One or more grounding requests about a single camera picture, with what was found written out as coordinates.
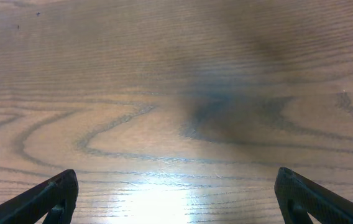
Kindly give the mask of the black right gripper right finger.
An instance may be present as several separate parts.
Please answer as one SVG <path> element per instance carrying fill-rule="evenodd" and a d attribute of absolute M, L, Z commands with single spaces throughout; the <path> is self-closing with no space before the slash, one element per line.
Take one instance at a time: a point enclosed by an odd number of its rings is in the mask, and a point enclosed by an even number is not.
<path fill-rule="evenodd" d="M 286 167 L 278 170 L 275 195 L 285 223 L 353 224 L 353 202 Z"/>

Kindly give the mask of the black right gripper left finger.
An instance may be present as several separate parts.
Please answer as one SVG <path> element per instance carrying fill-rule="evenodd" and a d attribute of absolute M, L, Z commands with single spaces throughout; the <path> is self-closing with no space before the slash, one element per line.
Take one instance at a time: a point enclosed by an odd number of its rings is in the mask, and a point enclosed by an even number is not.
<path fill-rule="evenodd" d="M 69 224 L 76 208 L 78 180 L 67 169 L 20 195 L 0 204 L 0 224 Z"/>

